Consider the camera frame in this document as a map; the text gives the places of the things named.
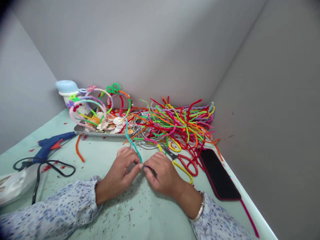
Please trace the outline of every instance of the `silver bangle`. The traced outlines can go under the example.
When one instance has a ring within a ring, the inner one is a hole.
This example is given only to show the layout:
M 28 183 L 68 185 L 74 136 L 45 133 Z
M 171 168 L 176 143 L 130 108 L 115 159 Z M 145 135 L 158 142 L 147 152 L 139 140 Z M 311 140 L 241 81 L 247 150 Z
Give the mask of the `silver bangle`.
M 200 207 L 199 213 L 198 213 L 198 215 L 196 216 L 195 219 L 189 218 L 191 222 L 195 222 L 201 217 L 203 209 L 204 209 L 204 206 L 205 206 L 204 192 L 199 191 L 199 193 L 201 193 L 201 195 L 202 195 L 201 207 Z

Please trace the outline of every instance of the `scissors blade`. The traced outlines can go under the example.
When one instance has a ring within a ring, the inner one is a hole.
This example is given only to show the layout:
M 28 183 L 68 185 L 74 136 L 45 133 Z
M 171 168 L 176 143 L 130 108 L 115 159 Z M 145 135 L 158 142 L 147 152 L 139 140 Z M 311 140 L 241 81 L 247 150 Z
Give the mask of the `scissors blade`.
M 163 150 L 165 150 L 167 152 L 167 154 L 172 158 L 172 160 L 175 160 L 178 156 L 173 154 L 168 148 L 163 147 Z

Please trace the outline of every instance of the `sleeve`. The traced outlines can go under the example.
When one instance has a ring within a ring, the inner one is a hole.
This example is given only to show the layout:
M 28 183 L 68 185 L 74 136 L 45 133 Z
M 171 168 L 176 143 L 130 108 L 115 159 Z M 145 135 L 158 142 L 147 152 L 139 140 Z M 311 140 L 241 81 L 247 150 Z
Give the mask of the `sleeve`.
M 248 230 L 231 217 L 224 208 L 217 205 L 206 193 L 204 198 L 205 206 L 202 215 L 198 220 L 191 221 L 198 240 L 253 240 Z
M 75 181 L 43 202 L 0 216 L 4 239 L 66 239 L 78 227 L 92 222 L 97 207 L 95 186 L 101 180 Z

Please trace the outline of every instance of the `wrist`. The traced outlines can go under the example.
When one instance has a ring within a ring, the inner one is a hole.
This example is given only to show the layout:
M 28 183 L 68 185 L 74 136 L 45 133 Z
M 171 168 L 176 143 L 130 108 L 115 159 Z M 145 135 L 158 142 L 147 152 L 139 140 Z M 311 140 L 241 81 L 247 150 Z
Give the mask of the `wrist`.
M 96 204 L 97 206 L 105 203 L 106 201 L 110 200 L 110 196 L 108 195 L 107 189 L 104 187 L 102 181 L 98 182 L 95 187 L 96 192 Z
M 176 201 L 190 219 L 195 219 L 201 209 L 203 197 L 200 192 L 186 182 L 184 191 Z
M 183 195 L 185 195 L 185 192 L 188 189 L 188 185 L 190 185 L 190 184 L 182 179 L 181 179 L 180 183 L 176 185 L 177 186 L 176 191 L 175 191 L 174 195 L 172 196 L 172 198 L 176 202 L 179 202 L 179 200 L 181 198 L 183 198 Z

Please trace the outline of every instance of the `teal pipe cleaner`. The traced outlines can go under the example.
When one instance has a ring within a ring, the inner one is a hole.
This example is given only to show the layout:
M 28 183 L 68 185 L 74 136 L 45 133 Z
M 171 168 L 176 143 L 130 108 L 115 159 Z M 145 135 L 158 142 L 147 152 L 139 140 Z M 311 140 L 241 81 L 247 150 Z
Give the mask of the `teal pipe cleaner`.
M 134 149 L 136 150 L 136 152 L 137 152 L 137 154 L 138 154 L 138 156 L 139 156 L 139 158 L 140 158 L 140 162 L 143 163 L 143 162 L 142 162 L 141 155 L 140 155 L 140 153 L 139 153 L 136 145 L 134 145 L 133 141 L 129 138 L 129 135 L 128 135 L 128 119 L 126 119 L 126 123 L 127 123 L 127 124 L 126 124 L 126 137 L 127 137 L 127 139 L 129 140 L 129 142 L 133 145 Z

